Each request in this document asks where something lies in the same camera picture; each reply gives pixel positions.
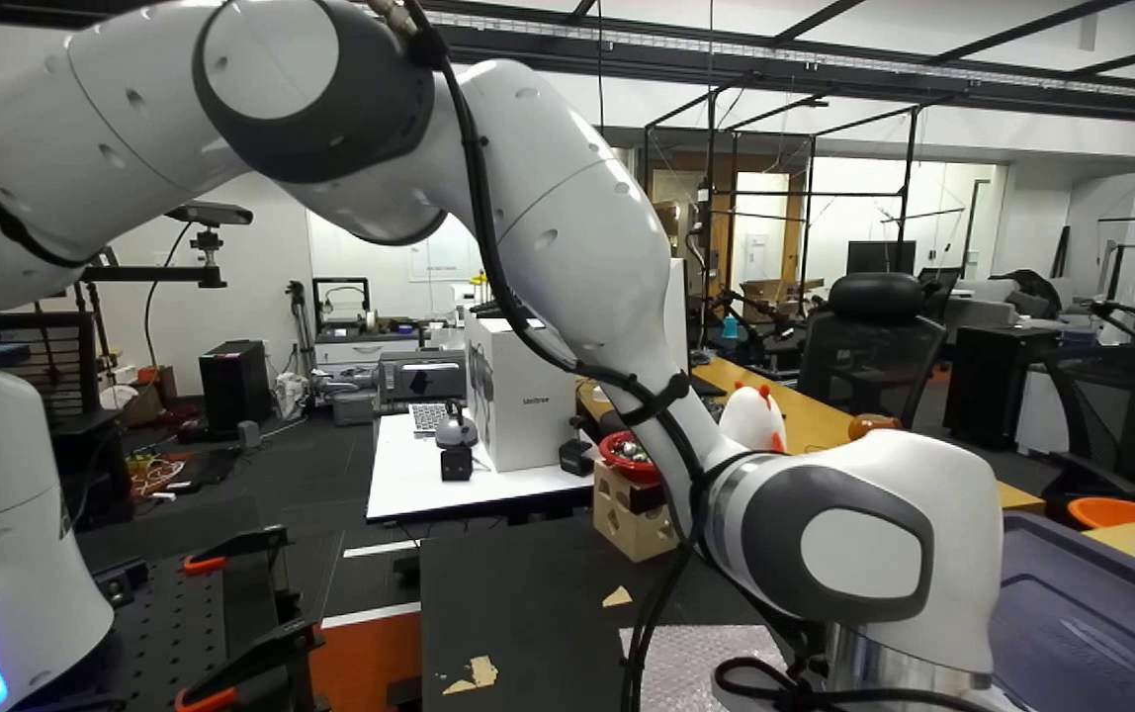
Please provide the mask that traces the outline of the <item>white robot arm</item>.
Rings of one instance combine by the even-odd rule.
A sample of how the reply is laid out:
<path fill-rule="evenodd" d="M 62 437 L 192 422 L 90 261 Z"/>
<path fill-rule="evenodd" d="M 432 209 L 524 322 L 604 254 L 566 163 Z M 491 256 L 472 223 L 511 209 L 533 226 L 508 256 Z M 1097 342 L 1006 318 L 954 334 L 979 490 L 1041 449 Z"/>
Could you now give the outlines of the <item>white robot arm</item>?
<path fill-rule="evenodd" d="M 465 223 L 541 362 L 604 388 L 689 554 L 768 621 L 781 712 L 1017 712 L 993 681 L 1006 516 L 987 458 L 915 430 L 770 457 L 669 350 L 669 238 L 616 152 L 517 58 L 450 64 L 399 0 L 168 0 L 0 74 L 0 308 L 243 173 L 412 246 Z M 49 412 L 0 372 L 0 712 L 113 632 Z"/>

